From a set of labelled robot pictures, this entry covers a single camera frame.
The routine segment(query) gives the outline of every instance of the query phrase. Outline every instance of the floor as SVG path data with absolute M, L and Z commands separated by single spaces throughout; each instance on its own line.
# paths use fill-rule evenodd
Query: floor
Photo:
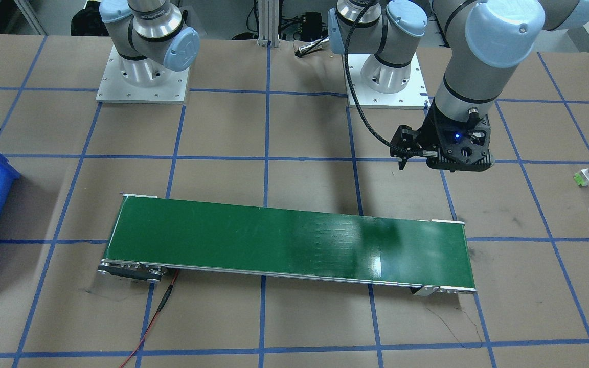
M 108 105 L 110 40 L 0 36 L 0 152 L 22 174 L 0 219 L 0 366 L 118 366 L 138 343 L 168 283 L 95 273 L 121 193 L 465 221 L 478 290 L 183 272 L 129 366 L 589 366 L 589 187 L 572 180 L 589 54 L 532 53 L 489 112 L 497 165 L 451 174 L 397 170 L 346 107 L 339 57 L 201 46 L 185 105 Z M 433 93 L 450 51 L 418 54 Z M 424 112 L 367 117 L 389 135 Z

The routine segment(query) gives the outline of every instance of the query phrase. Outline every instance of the conveyor belt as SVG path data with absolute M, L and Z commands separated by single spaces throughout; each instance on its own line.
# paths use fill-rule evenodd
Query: conveyor belt
M 462 223 L 124 196 L 99 271 L 165 267 L 476 291 Z

